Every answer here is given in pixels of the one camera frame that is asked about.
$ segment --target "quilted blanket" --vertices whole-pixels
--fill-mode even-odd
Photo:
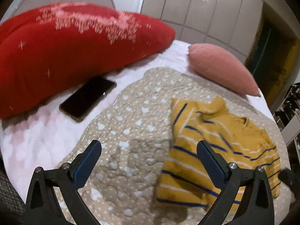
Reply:
[[[93,139],[99,140],[102,155],[79,193],[102,225],[198,224],[206,213],[202,208],[160,206],[154,195],[172,145],[171,99],[209,103],[216,96],[226,101],[231,113],[247,116],[266,129],[277,145],[281,167],[289,167],[287,149],[272,120],[236,94],[170,68],[148,70],[141,80],[126,87],[114,104],[87,126],[74,150],[58,167],[74,160]],[[56,194],[66,219],[74,223],[59,189]],[[289,204],[290,191],[282,185],[280,196],[274,200],[275,224],[286,215],[281,207]],[[229,213],[224,222],[233,215]]]

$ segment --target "pillow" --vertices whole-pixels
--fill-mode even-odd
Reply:
[[[188,58],[203,77],[243,95],[260,96],[248,69],[229,51],[212,44],[193,44]]]
[[[0,118],[169,46],[174,30],[146,15],[56,3],[0,26]]]

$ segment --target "blue gripper pad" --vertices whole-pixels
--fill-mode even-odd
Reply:
[[[79,154],[85,156],[79,163],[78,167],[76,168],[73,174],[73,186],[76,190],[84,187],[86,181],[88,180],[92,170],[94,169],[101,155],[101,152],[101,143],[97,140],[93,140],[86,148],[86,150],[82,154]]]
[[[225,173],[201,141],[197,145],[197,154],[214,186],[223,190],[226,187]]]

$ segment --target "folded shirt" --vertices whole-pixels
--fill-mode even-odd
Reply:
[[[240,168],[263,166],[273,198],[279,196],[280,159],[276,145],[265,130],[248,118],[229,113],[225,101],[216,97],[210,104],[172,99],[174,145],[169,151],[156,191],[163,204],[209,209],[221,190],[214,187],[197,157],[197,144],[206,140],[216,153]],[[245,187],[240,187],[231,211],[236,211]]]

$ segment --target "pink pillow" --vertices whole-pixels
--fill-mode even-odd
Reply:
[[[212,44],[193,44],[188,50],[190,63],[201,76],[236,93],[260,96],[251,73],[229,51]]]

